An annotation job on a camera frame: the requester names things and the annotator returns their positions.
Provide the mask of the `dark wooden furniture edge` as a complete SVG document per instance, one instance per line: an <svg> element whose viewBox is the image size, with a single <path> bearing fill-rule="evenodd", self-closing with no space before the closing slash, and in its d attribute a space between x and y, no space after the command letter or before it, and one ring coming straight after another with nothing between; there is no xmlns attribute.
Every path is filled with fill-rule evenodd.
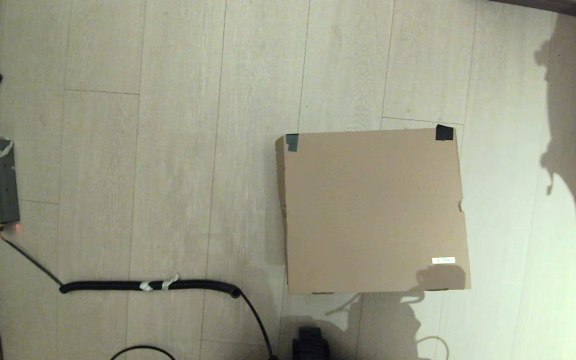
<svg viewBox="0 0 576 360"><path fill-rule="evenodd" d="M490 0L490 2L546 10L576 18L576 0Z"/></svg>

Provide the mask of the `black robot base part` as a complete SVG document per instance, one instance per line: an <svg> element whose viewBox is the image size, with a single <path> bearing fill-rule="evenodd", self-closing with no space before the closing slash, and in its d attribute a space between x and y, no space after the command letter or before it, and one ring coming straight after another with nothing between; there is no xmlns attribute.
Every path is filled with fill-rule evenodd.
<svg viewBox="0 0 576 360"><path fill-rule="evenodd" d="M331 360L329 342L318 326L300 326L292 340L292 360Z"/></svg>

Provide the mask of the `white tape strip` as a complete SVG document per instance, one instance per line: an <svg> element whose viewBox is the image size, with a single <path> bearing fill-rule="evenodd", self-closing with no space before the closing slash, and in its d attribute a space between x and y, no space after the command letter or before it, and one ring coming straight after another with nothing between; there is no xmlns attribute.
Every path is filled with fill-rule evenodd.
<svg viewBox="0 0 576 360"><path fill-rule="evenodd" d="M139 284L139 289L143 292L152 292L155 290L168 291L170 287L178 280L179 274L177 273L170 279L160 281L157 286L155 281L142 281Z"/></svg>

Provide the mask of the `brown cardboard shoe box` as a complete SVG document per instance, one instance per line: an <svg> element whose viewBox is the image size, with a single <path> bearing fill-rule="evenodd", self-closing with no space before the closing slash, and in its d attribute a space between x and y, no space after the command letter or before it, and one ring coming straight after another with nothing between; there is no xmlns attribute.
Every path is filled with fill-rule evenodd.
<svg viewBox="0 0 576 360"><path fill-rule="evenodd" d="M292 295L470 290L455 128L275 141Z"/></svg>

